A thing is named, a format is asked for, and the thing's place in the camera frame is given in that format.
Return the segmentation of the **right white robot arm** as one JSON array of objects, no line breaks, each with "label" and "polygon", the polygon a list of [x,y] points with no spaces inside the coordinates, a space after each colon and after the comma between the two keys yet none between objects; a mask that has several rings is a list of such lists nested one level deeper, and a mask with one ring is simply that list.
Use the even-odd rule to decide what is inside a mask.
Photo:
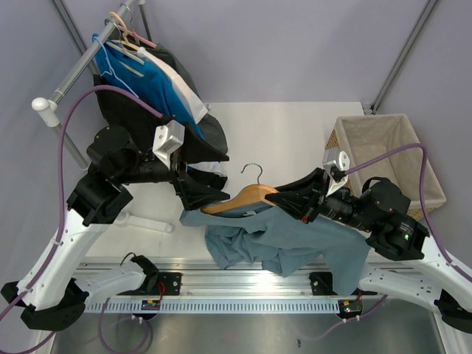
[{"label": "right white robot arm", "polygon": [[449,326],[471,332],[471,268],[440,246],[431,226],[408,214],[410,199],[387,178],[371,178],[355,197],[347,174],[315,169],[309,176],[265,196],[292,218],[311,223],[319,216],[368,233],[366,243],[380,256],[420,272],[419,279],[365,266],[361,278],[352,268],[333,275],[342,293],[354,288],[393,295],[420,305]]}]

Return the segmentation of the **brown wooden hanger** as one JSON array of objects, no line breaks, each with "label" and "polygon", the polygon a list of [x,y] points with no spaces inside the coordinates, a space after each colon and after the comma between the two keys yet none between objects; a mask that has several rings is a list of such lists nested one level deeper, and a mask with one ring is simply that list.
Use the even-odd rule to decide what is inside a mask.
[{"label": "brown wooden hanger", "polygon": [[244,173],[245,169],[248,166],[257,166],[260,170],[260,173],[257,177],[257,183],[256,184],[250,184],[246,187],[244,187],[234,198],[228,201],[224,201],[222,203],[218,204],[213,204],[213,205],[208,205],[203,208],[201,208],[201,211],[205,214],[208,215],[215,215],[221,212],[226,212],[231,209],[236,209],[239,207],[245,207],[251,204],[256,204],[259,202],[263,202],[265,204],[268,204],[270,206],[273,206],[274,203],[270,202],[269,200],[266,199],[266,196],[269,194],[274,194],[278,193],[279,191],[276,190],[273,187],[270,187],[265,184],[260,183],[260,177],[263,174],[263,168],[255,163],[255,162],[249,162],[245,164],[240,171],[240,173]]}]

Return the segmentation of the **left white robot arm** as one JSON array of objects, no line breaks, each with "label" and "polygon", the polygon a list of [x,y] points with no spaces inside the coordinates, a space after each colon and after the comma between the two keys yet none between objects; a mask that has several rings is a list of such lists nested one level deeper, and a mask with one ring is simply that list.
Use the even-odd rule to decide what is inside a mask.
[{"label": "left white robot arm", "polygon": [[129,291],[148,295],[158,288],[159,270],[142,255],[88,279],[74,275],[95,241],[131,202],[129,184],[170,183],[186,210],[228,198],[188,174],[190,164],[228,160],[191,125],[170,121],[156,128],[154,138],[153,158],[138,149],[122,126],[103,128],[88,146],[91,163],[62,200],[55,236],[28,275],[1,289],[10,305],[22,308],[21,320],[29,329],[62,331],[91,303]]}]

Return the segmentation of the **grey-blue t shirt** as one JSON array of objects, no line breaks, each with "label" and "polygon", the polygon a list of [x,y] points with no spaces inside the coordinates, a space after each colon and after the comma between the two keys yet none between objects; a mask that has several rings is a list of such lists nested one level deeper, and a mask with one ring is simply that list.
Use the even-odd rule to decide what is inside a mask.
[{"label": "grey-blue t shirt", "polygon": [[207,250],[221,269],[260,263],[264,270],[287,277],[322,257],[333,275],[333,291],[342,296],[357,288],[369,253],[364,236],[354,229],[323,216],[303,223],[264,203],[217,215],[184,211],[180,222],[205,227]]}]

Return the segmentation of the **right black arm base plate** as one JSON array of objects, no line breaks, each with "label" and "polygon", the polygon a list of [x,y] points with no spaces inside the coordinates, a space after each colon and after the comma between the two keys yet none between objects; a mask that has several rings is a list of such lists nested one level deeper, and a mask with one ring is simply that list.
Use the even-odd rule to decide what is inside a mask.
[{"label": "right black arm base plate", "polygon": [[[313,296],[316,297],[338,297],[333,290],[333,275],[328,271],[315,271],[309,273],[308,277],[310,281],[310,288]],[[376,296],[378,292],[375,291],[362,291],[356,288],[350,295],[344,295],[344,298],[355,298],[357,296]]]}]

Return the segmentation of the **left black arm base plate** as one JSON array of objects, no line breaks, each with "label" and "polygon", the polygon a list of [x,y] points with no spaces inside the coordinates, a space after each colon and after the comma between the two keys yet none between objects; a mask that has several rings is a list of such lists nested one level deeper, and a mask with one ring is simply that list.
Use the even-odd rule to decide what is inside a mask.
[{"label": "left black arm base plate", "polygon": [[120,295],[127,296],[179,296],[181,292],[182,273],[160,272],[157,283],[151,289],[140,288],[125,291]]}]

